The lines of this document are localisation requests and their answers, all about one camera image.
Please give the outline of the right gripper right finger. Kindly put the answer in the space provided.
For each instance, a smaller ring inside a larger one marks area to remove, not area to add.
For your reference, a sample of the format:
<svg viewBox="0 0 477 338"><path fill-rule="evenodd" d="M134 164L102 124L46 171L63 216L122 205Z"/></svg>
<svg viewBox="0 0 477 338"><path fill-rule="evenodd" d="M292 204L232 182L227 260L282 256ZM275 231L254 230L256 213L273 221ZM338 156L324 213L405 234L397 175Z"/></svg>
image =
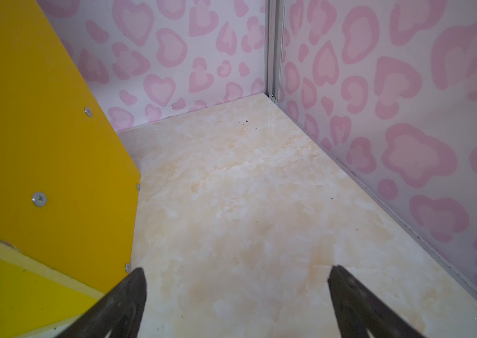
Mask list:
<svg viewBox="0 0 477 338"><path fill-rule="evenodd" d="M342 337L422 337L343 266L327 280Z"/></svg>

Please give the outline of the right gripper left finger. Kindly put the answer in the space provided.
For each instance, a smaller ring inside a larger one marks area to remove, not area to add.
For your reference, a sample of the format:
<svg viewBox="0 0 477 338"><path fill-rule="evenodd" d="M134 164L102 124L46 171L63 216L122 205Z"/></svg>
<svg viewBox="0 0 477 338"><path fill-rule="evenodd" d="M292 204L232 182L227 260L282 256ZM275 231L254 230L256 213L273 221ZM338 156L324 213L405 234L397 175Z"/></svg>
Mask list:
<svg viewBox="0 0 477 338"><path fill-rule="evenodd" d="M136 337L146 299L144 269L136 268L58 337Z"/></svg>

